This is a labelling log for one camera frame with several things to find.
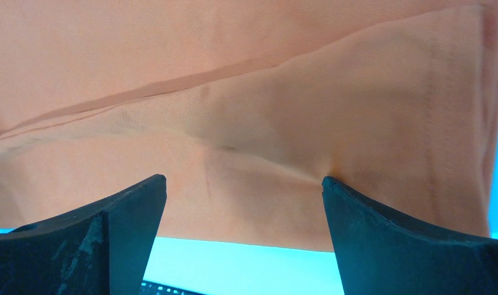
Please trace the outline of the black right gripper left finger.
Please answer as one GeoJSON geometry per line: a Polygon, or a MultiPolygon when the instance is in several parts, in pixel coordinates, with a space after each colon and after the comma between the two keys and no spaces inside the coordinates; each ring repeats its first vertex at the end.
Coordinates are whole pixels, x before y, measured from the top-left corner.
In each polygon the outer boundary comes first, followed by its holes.
{"type": "Polygon", "coordinates": [[[153,175],[0,234],[0,294],[139,294],[166,198],[153,175]]]}

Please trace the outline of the orange t shirt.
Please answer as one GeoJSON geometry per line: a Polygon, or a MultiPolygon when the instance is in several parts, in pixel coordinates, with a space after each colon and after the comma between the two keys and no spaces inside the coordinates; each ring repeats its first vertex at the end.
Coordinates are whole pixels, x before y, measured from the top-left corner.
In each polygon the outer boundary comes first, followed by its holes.
{"type": "Polygon", "coordinates": [[[163,174],[158,234],[331,251],[333,176],[488,236],[498,1],[0,1],[0,228],[163,174]]]}

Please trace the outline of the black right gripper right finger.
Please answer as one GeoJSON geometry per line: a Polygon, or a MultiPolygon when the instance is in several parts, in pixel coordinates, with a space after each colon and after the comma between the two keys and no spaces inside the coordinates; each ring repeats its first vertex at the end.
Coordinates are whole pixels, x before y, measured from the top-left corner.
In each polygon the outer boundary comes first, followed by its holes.
{"type": "Polygon", "coordinates": [[[322,187],[345,294],[498,294],[498,239],[416,219],[333,177],[322,187]]]}

